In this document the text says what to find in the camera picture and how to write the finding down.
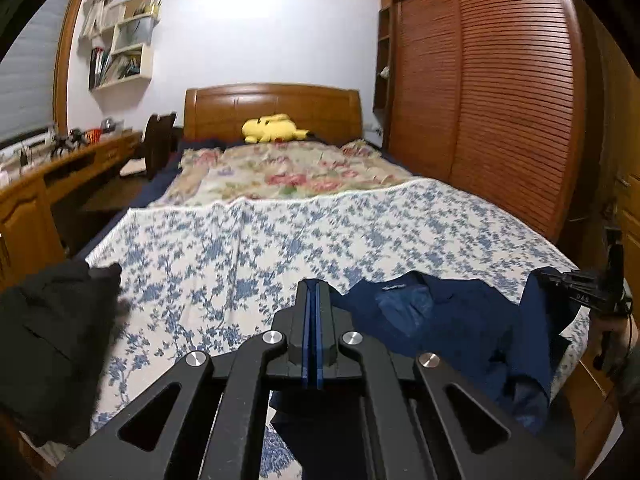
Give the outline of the person's right hand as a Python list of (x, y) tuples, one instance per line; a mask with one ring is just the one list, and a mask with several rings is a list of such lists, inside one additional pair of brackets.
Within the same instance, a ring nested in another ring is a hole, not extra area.
[(590, 344), (596, 352), (598, 370), (612, 377), (629, 358), (638, 341), (638, 327), (632, 315), (626, 318), (590, 318)]

